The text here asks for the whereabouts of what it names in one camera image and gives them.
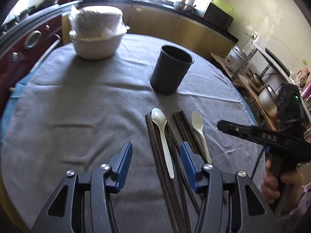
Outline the white plastic spoon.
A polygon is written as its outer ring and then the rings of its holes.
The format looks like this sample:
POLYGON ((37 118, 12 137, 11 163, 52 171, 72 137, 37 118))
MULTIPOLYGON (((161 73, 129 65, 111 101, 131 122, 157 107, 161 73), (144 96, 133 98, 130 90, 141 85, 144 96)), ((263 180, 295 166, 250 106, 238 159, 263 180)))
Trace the white plastic spoon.
POLYGON ((175 173, 174 173, 172 159, 171 159, 171 155, 169 152, 166 135, 165 135, 165 127, 167 124, 166 116, 164 115, 162 110, 160 110, 159 108, 154 108, 151 111, 151 119, 158 126, 167 171, 168 171, 170 179, 174 179, 175 173))
POLYGON ((207 143, 206 143, 206 139, 205 139, 204 133, 203 133, 203 127, 204 127, 203 119, 201 118, 201 116, 200 116, 200 114, 198 112, 196 112, 196 111, 192 112, 191 122, 192 122, 193 128, 201 136, 202 145, 203 145, 203 148, 204 148, 204 153, 205 153, 205 156, 206 156, 207 163, 212 164, 210 153, 209 153, 208 146, 207 146, 207 143))

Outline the yellow kitchen cabinets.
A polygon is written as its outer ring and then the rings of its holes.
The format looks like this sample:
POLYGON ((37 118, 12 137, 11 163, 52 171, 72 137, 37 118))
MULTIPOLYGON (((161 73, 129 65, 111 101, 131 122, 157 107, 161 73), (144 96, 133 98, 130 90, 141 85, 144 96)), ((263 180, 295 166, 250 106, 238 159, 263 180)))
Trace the yellow kitchen cabinets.
POLYGON ((238 39, 228 31, 202 18, 179 12, 172 6, 143 0, 79 0, 66 3, 77 9, 87 6, 113 6, 123 12, 130 34, 161 38, 208 58, 211 53, 226 56, 238 39))

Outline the steel pot on shelf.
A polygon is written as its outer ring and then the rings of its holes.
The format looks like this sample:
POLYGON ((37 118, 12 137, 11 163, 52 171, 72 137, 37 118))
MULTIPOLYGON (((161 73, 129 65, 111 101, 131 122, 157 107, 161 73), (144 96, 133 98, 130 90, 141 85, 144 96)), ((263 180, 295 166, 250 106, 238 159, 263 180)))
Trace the steel pot on shelf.
POLYGON ((264 90, 265 83, 257 73, 253 73, 252 71, 249 72, 251 76, 248 80, 248 84, 251 89, 259 95, 264 90))

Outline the grey tablecloth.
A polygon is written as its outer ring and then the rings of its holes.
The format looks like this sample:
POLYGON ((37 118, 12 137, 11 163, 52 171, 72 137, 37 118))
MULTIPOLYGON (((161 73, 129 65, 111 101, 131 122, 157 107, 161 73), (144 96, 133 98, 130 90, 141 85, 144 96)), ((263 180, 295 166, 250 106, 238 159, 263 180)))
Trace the grey tablecloth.
POLYGON ((261 184, 261 146, 217 129, 221 119, 252 125, 240 95, 219 69, 193 54, 195 61, 175 94, 152 89, 150 77, 164 45, 163 39, 127 34, 113 57, 86 61, 68 44, 35 72, 18 100, 1 152, 7 193, 28 227, 66 171, 92 172, 129 141, 130 169, 121 192, 112 197, 118 229, 171 232, 145 122, 154 108, 170 125, 173 113, 181 110, 191 117, 197 111, 212 163, 228 173, 244 170, 261 184))

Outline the wooden side shelf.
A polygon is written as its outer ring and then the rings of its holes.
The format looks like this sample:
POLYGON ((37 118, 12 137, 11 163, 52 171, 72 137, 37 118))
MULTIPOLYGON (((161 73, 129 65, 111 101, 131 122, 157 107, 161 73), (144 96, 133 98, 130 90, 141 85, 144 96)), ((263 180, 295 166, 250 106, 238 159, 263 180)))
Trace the wooden side shelf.
MULTIPOLYGON (((231 76, 233 75, 233 73, 229 70, 229 68, 225 65, 224 63, 224 58, 221 56, 218 56, 214 53, 210 53, 211 57, 224 69, 224 71, 226 72, 226 74, 229 76, 229 78, 231 78, 231 76)), ((238 77, 233 81, 233 84, 235 86, 241 86, 244 87, 246 89, 246 91, 248 91, 248 93, 250 94, 250 96, 253 98, 253 100, 255 101, 257 107, 259 108, 261 114, 264 116, 265 121, 268 125, 268 127, 271 130, 277 131, 278 128, 276 126, 275 123, 275 119, 271 118, 268 116, 268 114, 264 111, 263 107, 261 106, 260 102, 259 102, 259 98, 257 96, 257 94, 253 91, 253 89, 249 86, 248 83, 248 79, 245 76, 242 75, 238 75, 238 77)))

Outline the black utensil holder cup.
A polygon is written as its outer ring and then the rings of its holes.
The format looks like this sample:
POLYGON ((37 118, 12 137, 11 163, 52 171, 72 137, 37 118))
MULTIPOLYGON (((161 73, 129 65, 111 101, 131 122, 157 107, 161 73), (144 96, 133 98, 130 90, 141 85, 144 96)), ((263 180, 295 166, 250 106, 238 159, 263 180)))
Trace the black utensil holder cup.
POLYGON ((151 87, 163 95, 174 94, 194 61, 184 50, 163 45, 150 79, 151 87))

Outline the white rice cooker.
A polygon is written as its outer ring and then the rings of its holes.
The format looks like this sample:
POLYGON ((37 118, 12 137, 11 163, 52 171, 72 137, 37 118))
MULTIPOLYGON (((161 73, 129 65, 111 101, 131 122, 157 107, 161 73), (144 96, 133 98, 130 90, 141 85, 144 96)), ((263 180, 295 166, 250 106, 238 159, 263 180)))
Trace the white rice cooker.
POLYGON ((247 54, 235 45, 227 54, 224 59, 224 63, 232 72, 235 72, 241 66, 246 57, 247 54))

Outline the blue table underlay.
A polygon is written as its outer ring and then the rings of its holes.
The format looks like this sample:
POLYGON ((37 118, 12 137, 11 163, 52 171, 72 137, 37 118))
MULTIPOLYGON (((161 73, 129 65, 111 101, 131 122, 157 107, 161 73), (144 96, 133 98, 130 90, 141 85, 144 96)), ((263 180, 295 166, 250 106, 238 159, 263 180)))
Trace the blue table underlay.
POLYGON ((34 73, 28 73, 24 78, 18 81, 13 87, 13 91, 7 101, 7 104, 3 112, 3 116, 1 118, 1 146, 3 145, 4 138, 5 138, 8 126, 10 124, 10 119, 17 106, 18 100, 21 97, 25 86, 30 81, 33 75, 34 73))

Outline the dark red built-in oven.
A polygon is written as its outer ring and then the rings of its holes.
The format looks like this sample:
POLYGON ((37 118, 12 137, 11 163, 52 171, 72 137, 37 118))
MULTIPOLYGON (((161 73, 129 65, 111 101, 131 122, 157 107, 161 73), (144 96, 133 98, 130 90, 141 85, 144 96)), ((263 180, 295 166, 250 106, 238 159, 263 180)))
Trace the dark red built-in oven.
POLYGON ((1 113, 11 95, 10 88, 25 77, 39 59, 62 36, 61 16, 38 24, 1 55, 1 113))

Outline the plastic-wrapped bowl stack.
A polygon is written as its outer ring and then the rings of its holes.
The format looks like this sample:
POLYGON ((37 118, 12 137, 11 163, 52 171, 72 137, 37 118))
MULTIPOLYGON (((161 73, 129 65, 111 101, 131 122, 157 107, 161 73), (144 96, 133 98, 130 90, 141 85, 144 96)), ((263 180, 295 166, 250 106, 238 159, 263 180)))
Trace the plastic-wrapped bowl stack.
POLYGON ((123 12, 112 6, 72 7, 69 22, 71 34, 76 38, 110 39, 130 29, 123 22, 123 12))

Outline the black microwave oven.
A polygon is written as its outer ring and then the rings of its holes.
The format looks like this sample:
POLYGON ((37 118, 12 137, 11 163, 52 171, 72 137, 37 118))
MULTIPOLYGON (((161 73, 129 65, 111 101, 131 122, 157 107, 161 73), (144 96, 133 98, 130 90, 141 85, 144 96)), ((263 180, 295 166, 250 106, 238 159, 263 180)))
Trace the black microwave oven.
POLYGON ((222 9, 209 3, 207 8, 202 14, 202 18, 221 28, 222 30, 228 30, 233 22, 233 17, 224 12, 222 9))

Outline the green plastic basin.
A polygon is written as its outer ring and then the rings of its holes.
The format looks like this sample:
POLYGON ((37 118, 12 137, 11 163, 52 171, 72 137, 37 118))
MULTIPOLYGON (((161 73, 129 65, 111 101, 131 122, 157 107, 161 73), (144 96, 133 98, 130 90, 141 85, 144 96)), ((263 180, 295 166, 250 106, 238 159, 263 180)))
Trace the green plastic basin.
POLYGON ((233 11, 233 8, 222 0, 211 0, 211 1, 214 5, 216 5, 218 8, 220 8, 226 13, 233 11))

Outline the steel mixing bowl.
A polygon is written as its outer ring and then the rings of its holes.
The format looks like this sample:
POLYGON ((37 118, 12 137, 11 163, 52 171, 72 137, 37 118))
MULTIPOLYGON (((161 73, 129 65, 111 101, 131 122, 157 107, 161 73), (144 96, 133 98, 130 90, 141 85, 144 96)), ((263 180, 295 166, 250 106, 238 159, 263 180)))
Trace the steel mixing bowl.
POLYGON ((187 5, 186 3, 183 2, 174 2, 173 3, 173 8, 177 11, 180 12, 192 12, 193 11, 193 7, 190 5, 187 5))

